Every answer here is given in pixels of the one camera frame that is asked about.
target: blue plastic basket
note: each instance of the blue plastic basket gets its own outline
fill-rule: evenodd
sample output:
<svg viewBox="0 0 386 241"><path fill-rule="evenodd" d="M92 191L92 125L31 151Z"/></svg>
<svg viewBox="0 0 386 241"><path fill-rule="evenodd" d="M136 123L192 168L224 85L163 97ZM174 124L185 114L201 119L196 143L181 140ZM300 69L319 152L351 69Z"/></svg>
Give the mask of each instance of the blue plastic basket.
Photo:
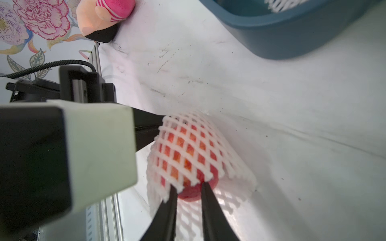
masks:
<svg viewBox="0 0 386 241"><path fill-rule="evenodd" d="M200 0L252 53L288 59L335 37L380 0L309 0L271 13L264 0Z"/></svg>

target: pink flower pattern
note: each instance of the pink flower pattern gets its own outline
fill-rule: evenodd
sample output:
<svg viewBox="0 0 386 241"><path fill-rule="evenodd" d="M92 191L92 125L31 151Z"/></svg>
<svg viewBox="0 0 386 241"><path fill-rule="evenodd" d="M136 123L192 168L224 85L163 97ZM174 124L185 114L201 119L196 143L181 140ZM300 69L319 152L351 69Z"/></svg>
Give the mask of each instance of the pink flower pattern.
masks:
<svg viewBox="0 0 386 241"><path fill-rule="evenodd" d="M28 33L11 5L0 2L0 40L11 45L24 43Z"/></svg>
<svg viewBox="0 0 386 241"><path fill-rule="evenodd" d="M66 35L70 29L69 12L64 0L13 0L16 14L27 29L44 39Z"/></svg>

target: pink striped fabric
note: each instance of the pink striped fabric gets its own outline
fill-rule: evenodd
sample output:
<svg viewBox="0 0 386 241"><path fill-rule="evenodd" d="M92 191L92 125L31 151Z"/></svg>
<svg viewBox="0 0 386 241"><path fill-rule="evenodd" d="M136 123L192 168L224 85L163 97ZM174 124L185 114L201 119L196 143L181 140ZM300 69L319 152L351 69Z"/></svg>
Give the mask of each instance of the pink striped fabric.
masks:
<svg viewBox="0 0 386 241"><path fill-rule="evenodd" d="M121 16L119 16L118 14L116 14L113 10L111 10L111 9L107 6L105 0L96 0L96 5L97 5L97 6L100 6L100 7L104 7L105 9L108 10L108 12L109 12L110 15L111 15L111 20L110 20L110 22L119 22L119 21L122 21L122 20L125 19L125 18L122 18Z"/></svg>

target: stuffed toy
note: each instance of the stuffed toy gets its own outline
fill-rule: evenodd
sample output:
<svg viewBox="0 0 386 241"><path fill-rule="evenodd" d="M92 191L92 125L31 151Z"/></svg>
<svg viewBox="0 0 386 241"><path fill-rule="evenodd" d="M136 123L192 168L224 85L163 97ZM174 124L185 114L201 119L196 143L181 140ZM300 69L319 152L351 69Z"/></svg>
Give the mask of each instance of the stuffed toy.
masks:
<svg viewBox="0 0 386 241"><path fill-rule="evenodd" d="M76 8L83 36L98 42L110 42L118 31L117 23L133 11L135 0L81 0Z"/></svg>

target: foam fruit net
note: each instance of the foam fruit net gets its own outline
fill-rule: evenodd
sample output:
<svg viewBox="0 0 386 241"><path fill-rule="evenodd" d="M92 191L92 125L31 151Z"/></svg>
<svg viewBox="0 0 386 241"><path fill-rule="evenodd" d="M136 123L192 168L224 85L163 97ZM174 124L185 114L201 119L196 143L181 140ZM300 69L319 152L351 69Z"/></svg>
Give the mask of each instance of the foam fruit net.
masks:
<svg viewBox="0 0 386 241"><path fill-rule="evenodd" d="M264 0L264 2L268 4L268 9L271 9L274 13L296 7L306 1L308 0Z"/></svg>
<svg viewBox="0 0 386 241"><path fill-rule="evenodd" d="M256 177L206 115L165 116L159 130L147 159L151 215L161 201L169 199L171 185L181 194L184 189L209 182L221 208L229 214L255 191ZM178 199L176 240L193 240L198 229L202 236L200 197L194 202Z"/></svg>

